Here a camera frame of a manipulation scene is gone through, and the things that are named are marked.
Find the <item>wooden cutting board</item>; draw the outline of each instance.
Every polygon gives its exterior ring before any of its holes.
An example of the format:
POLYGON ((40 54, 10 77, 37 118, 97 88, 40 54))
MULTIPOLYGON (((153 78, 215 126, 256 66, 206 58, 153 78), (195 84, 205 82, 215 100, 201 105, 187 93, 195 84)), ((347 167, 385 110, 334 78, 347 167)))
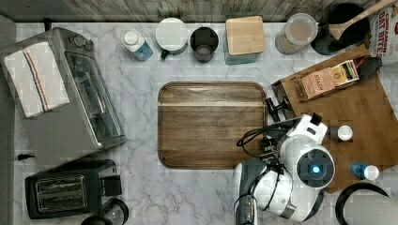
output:
POLYGON ((300 102, 296 83, 292 82, 292 79, 298 74, 330 67, 368 53, 364 46, 360 46, 336 55, 327 61, 281 79, 278 86, 282 86, 283 91, 274 89, 277 98, 288 98, 294 114, 292 117, 298 117, 304 113, 309 115, 317 113, 322 116, 322 121, 327 126, 349 125, 352 127, 354 131, 352 141, 338 142, 326 138, 322 143, 330 151, 336 165, 333 181, 328 186, 329 193, 360 181, 349 171, 349 165, 352 162, 372 164, 380 171, 398 164, 398 121, 383 85, 376 76, 368 81, 305 102, 300 102))
POLYGON ((227 20, 226 35, 231 55, 262 53, 266 48, 263 19, 260 16, 227 20))
MULTIPOLYGON (((170 82, 159 92, 159 159, 168 168, 234 169, 249 158, 237 141, 267 124, 255 82, 170 82)), ((258 139, 247 148, 259 155, 258 139)))

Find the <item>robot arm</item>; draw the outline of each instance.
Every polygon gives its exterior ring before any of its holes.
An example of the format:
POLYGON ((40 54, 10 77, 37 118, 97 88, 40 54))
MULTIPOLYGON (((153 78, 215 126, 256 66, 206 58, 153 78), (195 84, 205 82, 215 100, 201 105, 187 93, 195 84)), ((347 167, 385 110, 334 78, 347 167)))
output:
MULTIPOLYGON (((316 213, 323 200, 323 189, 335 173, 333 159, 321 145, 327 129, 319 116, 309 115, 262 129, 266 137, 277 141, 278 160, 275 163, 275 160, 252 158, 236 167, 233 177, 236 225, 257 225, 261 211, 297 222, 316 213)), ((245 136, 239 141, 244 147, 245 136)))

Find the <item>toaster oven door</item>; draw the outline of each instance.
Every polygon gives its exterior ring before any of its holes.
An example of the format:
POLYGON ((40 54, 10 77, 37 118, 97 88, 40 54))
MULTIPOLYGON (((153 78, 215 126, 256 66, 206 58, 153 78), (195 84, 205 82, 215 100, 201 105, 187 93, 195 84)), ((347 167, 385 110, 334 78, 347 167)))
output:
POLYGON ((65 52, 65 55, 85 119, 98 143, 123 135, 96 60, 75 52, 65 52))

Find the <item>black appliance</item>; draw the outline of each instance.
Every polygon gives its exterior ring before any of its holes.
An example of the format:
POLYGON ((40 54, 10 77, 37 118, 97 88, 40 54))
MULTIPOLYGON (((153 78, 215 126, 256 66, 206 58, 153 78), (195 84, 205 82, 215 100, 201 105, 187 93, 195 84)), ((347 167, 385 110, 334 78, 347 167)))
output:
POLYGON ((25 179, 29 217, 60 218, 98 213, 122 193, 110 159, 77 160, 25 179))

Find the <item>jar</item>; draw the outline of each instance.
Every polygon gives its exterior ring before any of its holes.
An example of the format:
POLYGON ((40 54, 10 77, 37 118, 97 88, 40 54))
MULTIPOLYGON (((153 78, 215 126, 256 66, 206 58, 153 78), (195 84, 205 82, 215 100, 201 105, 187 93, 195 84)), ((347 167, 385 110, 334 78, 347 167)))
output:
POLYGON ((282 54, 297 53, 316 37, 315 19, 305 13, 293 15, 275 38, 275 47, 282 54))
POLYGON ((144 37, 135 29, 122 37, 122 43, 141 62, 146 61, 153 54, 144 37))
POLYGON ((223 47, 226 65, 255 62, 266 48, 263 18, 253 16, 227 20, 223 47))

